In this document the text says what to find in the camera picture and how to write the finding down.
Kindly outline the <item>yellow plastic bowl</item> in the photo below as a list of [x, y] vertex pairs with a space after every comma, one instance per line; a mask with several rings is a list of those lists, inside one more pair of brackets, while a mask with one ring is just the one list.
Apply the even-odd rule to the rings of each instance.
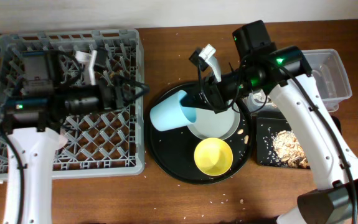
[[225, 174], [232, 166], [231, 147], [219, 138], [207, 138], [195, 147], [194, 162], [204, 174], [216, 177]]

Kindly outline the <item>pink plastic cup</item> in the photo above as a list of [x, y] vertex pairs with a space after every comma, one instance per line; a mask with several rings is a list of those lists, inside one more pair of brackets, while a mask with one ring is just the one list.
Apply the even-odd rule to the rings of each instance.
[[68, 142], [68, 139], [63, 134], [60, 134], [59, 135], [59, 144], [58, 144], [57, 149], [63, 148], [67, 142]]

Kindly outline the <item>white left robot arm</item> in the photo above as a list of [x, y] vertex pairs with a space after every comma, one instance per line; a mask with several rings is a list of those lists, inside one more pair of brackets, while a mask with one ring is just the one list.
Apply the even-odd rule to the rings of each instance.
[[68, 116], [120, 110], [149, 93], [122, 75], [96, 79], [106, 50], [70, 55], [61, 50], [24, 52], [25, 75], [2, 106], [0, 135], [7, 145], [4, 223], [51, 223], [55, 152]]

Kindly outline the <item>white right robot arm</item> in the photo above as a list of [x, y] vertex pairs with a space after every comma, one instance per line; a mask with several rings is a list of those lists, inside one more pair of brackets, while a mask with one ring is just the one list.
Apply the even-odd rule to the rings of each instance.
[[298, 138], [316, 184], [315, 190], [300, 195], [295, 208], [275, 222], [356, 222], [358, 158], [327, 112], [306, 57], [296, 46], [277, 49], [263, 21], [246, 24], [232, 36], [239, 67], [222, 74], [212, 46], [195, 50], [191, 62], [198, 71], [211, 68], [212, 73], [199, 78], [182, 104], [220, 113], [250, 93], [264, 91]]

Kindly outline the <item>light blue plastic cup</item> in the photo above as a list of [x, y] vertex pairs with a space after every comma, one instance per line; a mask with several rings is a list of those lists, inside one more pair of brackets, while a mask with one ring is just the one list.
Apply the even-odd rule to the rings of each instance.
[[150, 120], [158, 131], [181, 128], [196, 122], [196, 109], [181, 105], [185, 96], [187, 93], [179, 90], [151, 108]]

